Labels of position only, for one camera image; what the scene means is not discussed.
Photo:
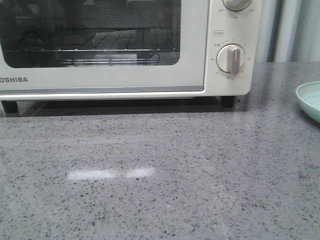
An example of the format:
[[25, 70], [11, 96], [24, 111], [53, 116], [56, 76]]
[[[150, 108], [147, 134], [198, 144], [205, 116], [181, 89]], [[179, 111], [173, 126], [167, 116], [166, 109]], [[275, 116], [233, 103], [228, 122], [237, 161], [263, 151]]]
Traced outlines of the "glass oven door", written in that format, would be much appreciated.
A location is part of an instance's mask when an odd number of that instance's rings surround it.
[[[0, 92], [82, 94], [203, 89], [206, 0], [3, 0], [0, 3]], [[174, 65], [115, 65], [14, 68], [6, 64], [1, 40], [35, 30], [169, 29], [180, 35]]]

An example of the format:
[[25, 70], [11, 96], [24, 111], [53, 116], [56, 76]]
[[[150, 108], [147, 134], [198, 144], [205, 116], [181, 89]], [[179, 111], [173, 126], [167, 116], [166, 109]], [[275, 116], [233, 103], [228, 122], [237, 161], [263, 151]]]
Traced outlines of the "black right oven foot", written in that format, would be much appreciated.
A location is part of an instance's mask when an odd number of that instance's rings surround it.
[[222, 96], [221, 106], [224, 108], [233, 108], [235, 102], [235, 96]]

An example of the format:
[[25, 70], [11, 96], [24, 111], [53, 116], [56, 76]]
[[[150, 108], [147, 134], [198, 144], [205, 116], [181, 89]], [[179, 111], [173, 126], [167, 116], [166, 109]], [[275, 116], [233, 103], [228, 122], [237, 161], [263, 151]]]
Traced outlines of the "black oven foot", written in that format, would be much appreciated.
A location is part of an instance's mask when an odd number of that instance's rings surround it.
[[221, 106], [224, 108], [233, 108], [235, 102], [235, 96], [222, 96]]
[[2, 104], [4, 112], [7, 114], [13, 114], [13, 113], [18, 112], [18, 104], [16, 101], [2, 100], [1, 104]]

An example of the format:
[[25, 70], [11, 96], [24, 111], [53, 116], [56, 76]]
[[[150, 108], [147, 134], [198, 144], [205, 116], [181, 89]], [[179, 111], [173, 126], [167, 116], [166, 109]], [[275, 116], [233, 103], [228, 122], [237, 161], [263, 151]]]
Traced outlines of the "cream white toaster oven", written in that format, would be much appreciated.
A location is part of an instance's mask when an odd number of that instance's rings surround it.
[[[244, 10], [231, 11], [225, 7], [222, 0], [207, 1], [209, 7], [202, 90], [51, 94], [0, 93], [0, 101], [16, 101], [18, 103], [19, 101], [181, 99], [246, 95], [252, 84], [263, 3], [260, 0], [252, 0]], [[220, 70], [216, 62], [220, 49], [229, 44], [239, 45], [245, 52], [244, 64], [236, 75]]]

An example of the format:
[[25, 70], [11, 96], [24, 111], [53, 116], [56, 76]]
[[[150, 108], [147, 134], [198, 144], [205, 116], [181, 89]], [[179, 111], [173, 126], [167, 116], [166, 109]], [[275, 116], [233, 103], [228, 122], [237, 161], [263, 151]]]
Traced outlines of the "black left oven foot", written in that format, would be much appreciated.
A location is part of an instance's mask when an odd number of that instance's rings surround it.
[[13, 114], [13, 113], [18, 112], [18, 104], [16, 101], [2, 100], [1, 104], [2, 104], [4, 112], [7, 114]]

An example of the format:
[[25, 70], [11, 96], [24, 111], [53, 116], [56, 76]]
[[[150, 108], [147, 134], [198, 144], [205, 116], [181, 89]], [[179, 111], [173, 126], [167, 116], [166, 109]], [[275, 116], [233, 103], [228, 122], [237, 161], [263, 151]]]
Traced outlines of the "lower timer knob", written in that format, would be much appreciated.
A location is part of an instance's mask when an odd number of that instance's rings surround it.
[[225, 73], [237, 75], [245, 62], [245, 51], [237, 44], [228, 44], [217, 53], [216, 63]]

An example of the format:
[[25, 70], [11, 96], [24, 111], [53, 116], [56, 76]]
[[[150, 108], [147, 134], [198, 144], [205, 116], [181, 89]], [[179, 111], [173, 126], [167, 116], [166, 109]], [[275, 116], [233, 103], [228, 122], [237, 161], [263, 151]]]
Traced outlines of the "upper temperature knob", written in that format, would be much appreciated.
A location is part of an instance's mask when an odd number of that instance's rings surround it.
[[228, 10], [239, 12], [246, 9], [252, 0], [223, 0], [222, 2]]

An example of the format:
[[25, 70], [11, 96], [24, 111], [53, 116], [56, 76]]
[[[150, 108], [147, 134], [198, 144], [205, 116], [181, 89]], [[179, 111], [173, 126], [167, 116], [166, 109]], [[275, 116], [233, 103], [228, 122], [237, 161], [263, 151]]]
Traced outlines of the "mint green plate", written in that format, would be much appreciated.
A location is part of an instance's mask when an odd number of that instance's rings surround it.
[[295, 90], [300, 108], [314, 121], [320, 122], [320, 82], [304, 83]]

